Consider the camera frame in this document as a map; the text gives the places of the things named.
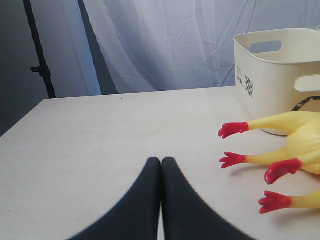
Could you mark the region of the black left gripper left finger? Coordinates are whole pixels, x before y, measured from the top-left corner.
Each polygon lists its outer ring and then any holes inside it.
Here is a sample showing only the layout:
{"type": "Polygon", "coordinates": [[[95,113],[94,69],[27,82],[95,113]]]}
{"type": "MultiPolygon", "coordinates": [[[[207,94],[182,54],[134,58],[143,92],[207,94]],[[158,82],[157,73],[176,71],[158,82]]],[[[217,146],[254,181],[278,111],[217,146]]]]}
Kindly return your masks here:
{"type": "Polygon", "coordinates": [[[161,162],[147,159],[134,184],[105,215],[72,240],[156,240],[161,206],[161,162]]]}

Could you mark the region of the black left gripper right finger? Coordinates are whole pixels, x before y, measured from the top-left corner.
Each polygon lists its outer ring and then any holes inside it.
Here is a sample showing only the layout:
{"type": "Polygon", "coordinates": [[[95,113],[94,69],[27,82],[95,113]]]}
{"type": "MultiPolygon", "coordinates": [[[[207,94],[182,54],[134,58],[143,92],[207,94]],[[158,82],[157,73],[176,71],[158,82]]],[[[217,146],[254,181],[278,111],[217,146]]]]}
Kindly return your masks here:
{"type": "Polygon", "coordinates": [[[162,167],[162,222],[166,240],[251,240],[214,210],[190,185],[173,157],[162,167]]]}

